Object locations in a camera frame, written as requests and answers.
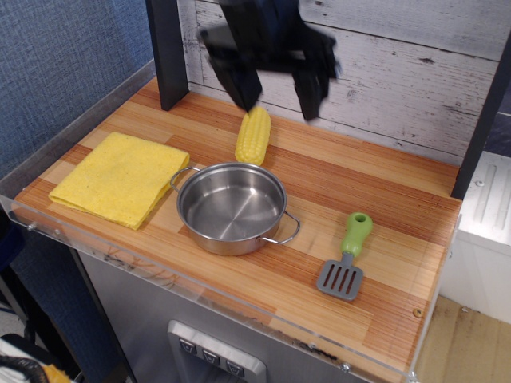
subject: toy corn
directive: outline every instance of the toy corn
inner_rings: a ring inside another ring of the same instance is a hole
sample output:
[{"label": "toy corn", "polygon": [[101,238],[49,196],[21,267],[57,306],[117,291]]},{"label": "toy corn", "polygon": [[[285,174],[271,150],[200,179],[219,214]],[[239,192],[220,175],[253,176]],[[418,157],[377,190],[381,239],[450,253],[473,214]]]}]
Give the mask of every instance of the toy corn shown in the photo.
[{"label": "toy corn", "polygon": [[270,140],[270,115],[256,106],[245,115],[241,122],[235,156],[239,162],[261,165]]}]

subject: toy kitchen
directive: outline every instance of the toy kitchen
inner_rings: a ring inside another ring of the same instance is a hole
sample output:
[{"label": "toy kitchen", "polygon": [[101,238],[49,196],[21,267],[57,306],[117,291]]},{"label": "toy kitchen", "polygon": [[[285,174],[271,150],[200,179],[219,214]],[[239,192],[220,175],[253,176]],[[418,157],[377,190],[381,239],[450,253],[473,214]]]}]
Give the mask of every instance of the toy kitchen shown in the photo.
[{"label": "toy kitchen", "polygon": [[156,76],[2,206],[69,246],[132,381],[419,381],[471,138],[509,79],[511,7],[479,6],[148,0]]}]

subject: saucepan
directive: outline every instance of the saucepan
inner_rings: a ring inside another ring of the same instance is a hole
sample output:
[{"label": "saucepan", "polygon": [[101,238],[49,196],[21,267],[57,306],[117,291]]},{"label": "saucepan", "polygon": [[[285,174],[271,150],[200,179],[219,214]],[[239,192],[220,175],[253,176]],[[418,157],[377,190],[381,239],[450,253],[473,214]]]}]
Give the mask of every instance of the saucepan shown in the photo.
[{"label": "saucepan", "polygon": [[[176,178],[190,170],[197,173],[179,189]],[[177,211],[190,236],[212,253],[243,255],[268,242],[285,244],[299,232],[299,219],[286,211],[284,186],[260,166],[231,162],[183,168],[172,177],[170,186],[178,192]],[[296,221],[296,230],[279,241],[273,237],[284,215]]]}]

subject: wooden countertop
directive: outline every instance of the wooden countertop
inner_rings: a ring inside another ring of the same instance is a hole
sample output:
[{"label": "wooden countertop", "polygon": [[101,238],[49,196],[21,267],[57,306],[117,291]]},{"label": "wooden countertop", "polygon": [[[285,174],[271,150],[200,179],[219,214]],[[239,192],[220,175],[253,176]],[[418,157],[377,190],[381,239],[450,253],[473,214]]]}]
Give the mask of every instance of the wooden countertop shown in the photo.
[{"label": "wooden countertop", "polygon": [[[16,200],[35,210],[31,219],[59,223],[64,242],[140,256],[181,275],[182,286],[202,286],[201,294],[216,305],[297,339],[320,357],[401,381],[396,372],[410,371],[461,206],[449,197],[458,168],[273,116],[263,166],[284,184],[287,210],[301,219],[302,230],[286,245],[268,244],[240,257],[201,250],[180,221],[174,191],[138,231],[48,198],[113,131],[185,150],[200,168],[233,161],[243,114],[232,104],[194,93],[162,111],[153,80]],[[358,297],[344,302],[318,291],[315,282],[325,261],[340,259],[353,211],[369,214],[374,230],[354,261],[364,271]],[[286,238],[294,228],[284,216],[277,237]],[[174,282],[176,275],[168,273]],[[308,347],[312,342],[316,349]]]}]

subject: button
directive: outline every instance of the button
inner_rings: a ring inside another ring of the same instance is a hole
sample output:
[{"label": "button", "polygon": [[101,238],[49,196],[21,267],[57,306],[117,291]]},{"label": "button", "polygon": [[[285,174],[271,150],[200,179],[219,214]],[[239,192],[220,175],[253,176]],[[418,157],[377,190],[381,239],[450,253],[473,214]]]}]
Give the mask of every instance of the button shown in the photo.
[{"label": "button", "polygon": [[236,375],[237,377],[244,377],[245,371],[243,367],[237,365],[236,363],[232,363],[231,361],[225,361],[225,365],[227,366],[227,371],[232,375]]},{"label": "button", "polygon": [[215,355],[211,351],[207,351],[206,349],[203,349],[202,355],[204,356],[204,360],[207,363],[211,363],[212,365],[220,365],[220,358],[218,357],[218,355]]},{"label": "button", "polygon": [[197,349],[193,343],[185,341],[184,339],[181,338],[179,338],[179,343],[181,344],[181,349],[183,349],[187,353],[191,353],[193,355],[197,354]]}]

